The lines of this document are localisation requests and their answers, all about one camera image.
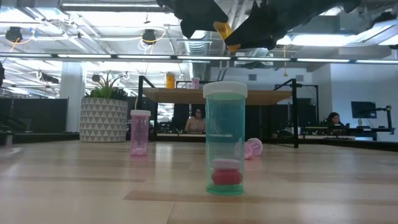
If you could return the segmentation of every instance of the teal plastic container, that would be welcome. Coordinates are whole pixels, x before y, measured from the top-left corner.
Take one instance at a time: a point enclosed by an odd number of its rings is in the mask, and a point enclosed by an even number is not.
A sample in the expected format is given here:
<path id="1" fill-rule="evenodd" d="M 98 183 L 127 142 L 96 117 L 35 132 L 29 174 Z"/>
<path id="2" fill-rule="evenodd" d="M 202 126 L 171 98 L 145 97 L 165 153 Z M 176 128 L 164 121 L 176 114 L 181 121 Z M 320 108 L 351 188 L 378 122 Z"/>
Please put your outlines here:
<path id="1" fill-rule="evenodd" d="M 206 98 L 206 190 L 240 195 L 244 177 L 244 111 L 248 88 L 243 83 L 214 82 L 203 87 Z"/>

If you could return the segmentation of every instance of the white lid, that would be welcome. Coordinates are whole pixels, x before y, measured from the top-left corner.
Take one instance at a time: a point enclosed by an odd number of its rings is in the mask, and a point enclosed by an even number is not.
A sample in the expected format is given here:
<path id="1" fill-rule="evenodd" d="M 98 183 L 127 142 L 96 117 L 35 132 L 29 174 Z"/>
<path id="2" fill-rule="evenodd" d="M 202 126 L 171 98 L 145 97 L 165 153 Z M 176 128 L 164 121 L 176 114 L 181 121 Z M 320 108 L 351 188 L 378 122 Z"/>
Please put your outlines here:
<path id="1" fill-rule="evenodd" d="M 203 97 L 215 93 L 235 93 L 248 97 L 248 86 L 238 82 L 213 82 L 203 87 Z"/>
<path id="2" fill-rule="evenodd" d="M 144 111 L 144 110 L 132 110 L 131 111 L 131 116 L 150 116 L 150 111 Z"/>

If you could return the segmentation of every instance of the white geometric planter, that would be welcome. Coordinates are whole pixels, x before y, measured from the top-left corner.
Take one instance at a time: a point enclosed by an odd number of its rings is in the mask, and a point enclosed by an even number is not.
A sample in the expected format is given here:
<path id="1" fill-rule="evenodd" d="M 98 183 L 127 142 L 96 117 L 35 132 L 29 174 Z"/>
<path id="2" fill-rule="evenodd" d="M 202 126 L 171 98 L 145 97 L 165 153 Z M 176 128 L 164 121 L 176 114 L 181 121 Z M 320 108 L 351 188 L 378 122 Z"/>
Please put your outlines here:
<path id="1" fill-rule="evenodd" d="M 127 102 L 104 98 L 83 98 L 80 114 L 82 142 L 124 142 Z"/>

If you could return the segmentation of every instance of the ceiling duct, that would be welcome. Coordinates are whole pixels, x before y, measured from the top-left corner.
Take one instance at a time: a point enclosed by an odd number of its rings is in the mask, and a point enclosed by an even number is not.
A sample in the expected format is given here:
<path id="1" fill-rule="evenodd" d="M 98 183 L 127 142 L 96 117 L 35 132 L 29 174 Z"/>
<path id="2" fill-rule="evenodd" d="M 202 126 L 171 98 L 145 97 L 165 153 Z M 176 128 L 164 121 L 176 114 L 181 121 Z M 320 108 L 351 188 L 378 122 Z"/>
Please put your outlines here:
<path id="1" fill-rule="evenodd" d="M 185 50 L 189 55 L 208 55 L 209 42 L 202 42 L 209 36 L 207 31 L 196 31 L 192 36 L 192 41 L 185 42 Z M 210 63 L 192 62 L 192 75 L 200 80 L 210 81 Z"/>

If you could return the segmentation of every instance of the red object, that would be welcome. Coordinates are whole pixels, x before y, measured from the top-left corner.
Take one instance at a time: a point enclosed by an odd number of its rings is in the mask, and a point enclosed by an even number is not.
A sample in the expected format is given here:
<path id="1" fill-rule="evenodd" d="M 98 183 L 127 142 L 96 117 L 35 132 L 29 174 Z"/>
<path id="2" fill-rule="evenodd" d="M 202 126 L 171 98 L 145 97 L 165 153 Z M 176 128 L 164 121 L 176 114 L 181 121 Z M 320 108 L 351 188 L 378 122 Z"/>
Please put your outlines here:
<path id="1" fill-rule="evenodd" d="M 237 170 L 216 170 L 211 179 L 216 185 L 235 185 L 242 182 L 243 176 Z"/>

